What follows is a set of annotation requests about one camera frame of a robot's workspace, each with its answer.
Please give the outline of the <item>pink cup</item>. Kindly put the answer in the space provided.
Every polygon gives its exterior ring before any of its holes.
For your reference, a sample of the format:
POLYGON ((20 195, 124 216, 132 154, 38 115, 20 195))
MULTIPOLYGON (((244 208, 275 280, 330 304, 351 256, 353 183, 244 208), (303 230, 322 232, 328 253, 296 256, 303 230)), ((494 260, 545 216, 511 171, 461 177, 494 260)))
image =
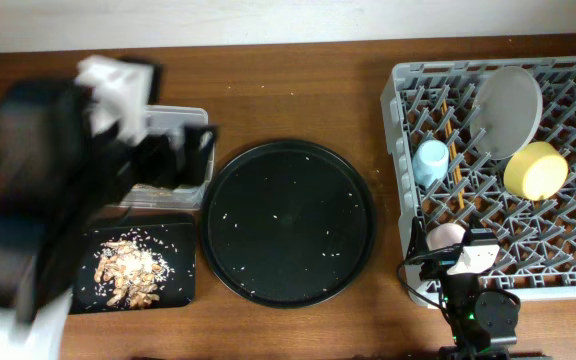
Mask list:
POLYGON ((431 230, 426 236, 426 243, 430 251, 460 244, 466 229, 455 223, 445 223, 431 230))

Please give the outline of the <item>blue cup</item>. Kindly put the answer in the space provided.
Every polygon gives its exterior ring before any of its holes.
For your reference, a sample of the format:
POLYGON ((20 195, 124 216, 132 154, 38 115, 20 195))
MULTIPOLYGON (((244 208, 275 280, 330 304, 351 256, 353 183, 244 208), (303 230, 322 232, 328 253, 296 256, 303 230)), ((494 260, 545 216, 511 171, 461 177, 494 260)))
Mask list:
POLYGON ((448 147, 439 140, 427 140, 420 144, 412 160, 415 183, 429 187, 442 181, 449 164, 448 147))

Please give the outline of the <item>food scraps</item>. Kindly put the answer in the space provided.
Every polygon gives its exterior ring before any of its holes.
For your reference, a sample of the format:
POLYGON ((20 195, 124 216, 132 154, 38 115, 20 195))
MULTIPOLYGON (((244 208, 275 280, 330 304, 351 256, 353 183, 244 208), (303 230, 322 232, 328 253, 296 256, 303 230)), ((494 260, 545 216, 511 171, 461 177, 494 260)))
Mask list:
POLYGON ((103 235, 93 252, 95 294, 106 298, 110 308, 141 310, 157 304, 176 272, 165 257, 167 250, 176 252, 173 245, 142 228, 103 235))

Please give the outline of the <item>wooden chopstick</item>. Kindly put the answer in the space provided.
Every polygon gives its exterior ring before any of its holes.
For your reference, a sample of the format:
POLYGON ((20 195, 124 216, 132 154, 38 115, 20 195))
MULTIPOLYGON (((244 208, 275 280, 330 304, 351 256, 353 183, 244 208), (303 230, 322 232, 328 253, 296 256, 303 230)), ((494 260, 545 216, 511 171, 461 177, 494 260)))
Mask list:
MULTIPOLYGON (((442 114, 443 114, 443 115, 447 115, 447 112, 448 112, 449 109, 448 109, 446 100, 443 100, 443 102, 442 102, 442 108, 441 108, 441 109, 442 109, 442 114)), ((452 133, 453 133, 450 118, 448 118, 448 120, 447 120, 444 128, 445 128, 446 138, 449 139, 449 138, 452 136, 452 133)), ((458 155, 458 154, 457 154, 457 150, 456 150, 456 146, 455 146, 455 143, 454 143, 454 142, 450 144, 450 146, 449 146, 449 152, 450 152, 451 160, 454 161, 454 160, 456 159, 457 155, 458 155)), ((460 174, 460 166, 459 166, 459 164, 456 164, 456 165, 455 165, 455 167, 454 167, 454 169, 453 169, 453 176, 454 176, 454 183, 455 183, 455 184, 458 184, 458 183, 461 181, 461 179, 462 179, 462 176, 461 176, 461 174, 460 174)))
MULTIPOLYGON (((448 110, 449 110, 449 108, 447 106, 446 100, 444 100, 442 102, 442 114, 447 115, 448 110)), ((448 120, 445 124, 445 133, 446 133, 447 139, 449 139, 452 136, 453 130, 452 130, 452 125, 451 125, 450 120, 448 120)), ((449 153, 450 153, 451 160, 454 161, 456 159, 456 156, 457 156, 457 149, 456 149, 454 142, 451 143, 449 146, 449 153)), ((462 180, 459 164, 457 164, 455 166, 455 168, 453 170, 453 176, 454 176, 455 184, 458 184, 462 180)), ((464 208, 463 190, 458 191, 457 199, 458 199, 459 210, 461 210, 464 208)))

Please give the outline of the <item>yellow bowl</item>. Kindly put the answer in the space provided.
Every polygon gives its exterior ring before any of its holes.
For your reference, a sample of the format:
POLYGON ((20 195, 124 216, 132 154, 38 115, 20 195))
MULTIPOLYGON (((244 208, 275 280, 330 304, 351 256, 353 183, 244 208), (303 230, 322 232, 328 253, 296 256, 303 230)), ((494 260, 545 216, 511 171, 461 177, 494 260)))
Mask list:
POLYGON ((566 159, 549 143, 534 142, 512 156, 503 183, 515 196, 541 201, 557 193, 567 177, 566 159))

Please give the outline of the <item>grey round plate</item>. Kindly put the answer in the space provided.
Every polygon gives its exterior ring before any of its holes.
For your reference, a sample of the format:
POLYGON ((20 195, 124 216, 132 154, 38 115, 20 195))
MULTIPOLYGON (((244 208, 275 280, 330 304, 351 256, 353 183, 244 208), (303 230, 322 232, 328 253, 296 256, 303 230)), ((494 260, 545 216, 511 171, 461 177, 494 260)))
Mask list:
POLYGON ((478 113, 469 131, 477 151, 503 160, 533 139, 543 112, 542 92, 527 70, 504 67, 483 81, 473 106, 478 113))

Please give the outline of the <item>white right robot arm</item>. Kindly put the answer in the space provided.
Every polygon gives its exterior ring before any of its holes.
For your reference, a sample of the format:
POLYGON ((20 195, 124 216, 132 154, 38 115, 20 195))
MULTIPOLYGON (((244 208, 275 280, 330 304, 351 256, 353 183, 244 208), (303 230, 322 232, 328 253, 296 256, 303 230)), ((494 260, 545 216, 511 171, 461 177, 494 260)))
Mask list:
POLYGON ((397 278, 410 294, 437 308, 450 326, 454 344, 438 351, 440 359, 509 359, 517 343, 521 300, 503 289, 484 289, 480 275, 494 264, 500 250, 494 232, 473 221, 467 229, 445 223, 431 232, 411 220, 410 241, 397 269, 421 267, 422 280, 439 283, 438 299, 415 290, 397 278))

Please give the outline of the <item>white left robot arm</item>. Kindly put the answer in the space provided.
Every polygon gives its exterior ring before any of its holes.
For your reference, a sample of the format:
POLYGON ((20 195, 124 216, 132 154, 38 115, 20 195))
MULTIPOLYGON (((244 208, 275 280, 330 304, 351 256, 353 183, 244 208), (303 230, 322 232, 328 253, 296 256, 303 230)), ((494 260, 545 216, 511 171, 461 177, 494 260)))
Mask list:
POLYGON ((205 177, 214 126, 123 140, 117 126, 93 131, 94 105, 65 79, 18 82, 0 102, 0 359, 58 356, 83 233, 102 208, 138 184, 205 177))

